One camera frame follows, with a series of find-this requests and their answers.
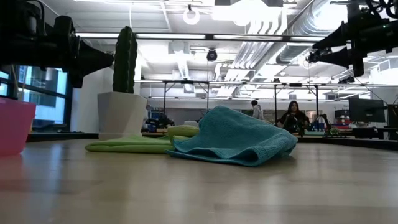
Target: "pink bowl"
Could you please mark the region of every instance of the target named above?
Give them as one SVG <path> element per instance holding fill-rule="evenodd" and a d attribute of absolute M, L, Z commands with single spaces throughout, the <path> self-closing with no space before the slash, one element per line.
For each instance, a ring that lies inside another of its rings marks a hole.
<path fill-rule="evenodd" d="M 35 104 L 0 98 L 0 156 L 24 150 L 35 110 Z"/>

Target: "security camera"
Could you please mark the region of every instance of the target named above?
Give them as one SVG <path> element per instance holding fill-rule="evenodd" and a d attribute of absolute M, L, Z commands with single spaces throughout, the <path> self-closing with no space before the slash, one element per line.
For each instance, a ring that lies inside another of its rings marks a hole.
<path fill-rule="evenodd" d="M 207 53 L 207 61 L 209 62 L 214 62 L 217 60 L 217 53 L 215 49 L 209 49 L 209 52 Z"/>

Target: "teal microfiber cloth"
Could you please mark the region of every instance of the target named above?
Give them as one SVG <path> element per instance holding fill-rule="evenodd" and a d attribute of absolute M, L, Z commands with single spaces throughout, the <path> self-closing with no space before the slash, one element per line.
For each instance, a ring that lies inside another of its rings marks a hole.
<path fill-rule="evenodd" d="M 289 155 L 297 138 L 288 131 L 225 106 L 217 106 L 199 122 L 199 133 L 174 139 L 172 157 L 255 167 Z"/>

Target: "monitor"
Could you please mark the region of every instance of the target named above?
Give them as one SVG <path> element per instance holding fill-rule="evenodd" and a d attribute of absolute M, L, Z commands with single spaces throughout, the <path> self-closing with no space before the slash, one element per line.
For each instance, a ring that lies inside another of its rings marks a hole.
<path fill-rule="evenodd" d="M 368 100 L 349 98 L 349 119 L 356 122 L 386 122 L 384 116 L 384 102 L 382 100 Z"/>

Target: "green cactus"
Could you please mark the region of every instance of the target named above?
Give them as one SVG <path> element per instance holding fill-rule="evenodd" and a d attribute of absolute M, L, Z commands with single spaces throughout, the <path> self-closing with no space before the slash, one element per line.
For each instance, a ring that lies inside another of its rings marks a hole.
<path fill-rule="evenodd" d="M 120 31 L 114 56 L 113 91 L 134 93 L 137 41 L 128 26 Z"/>

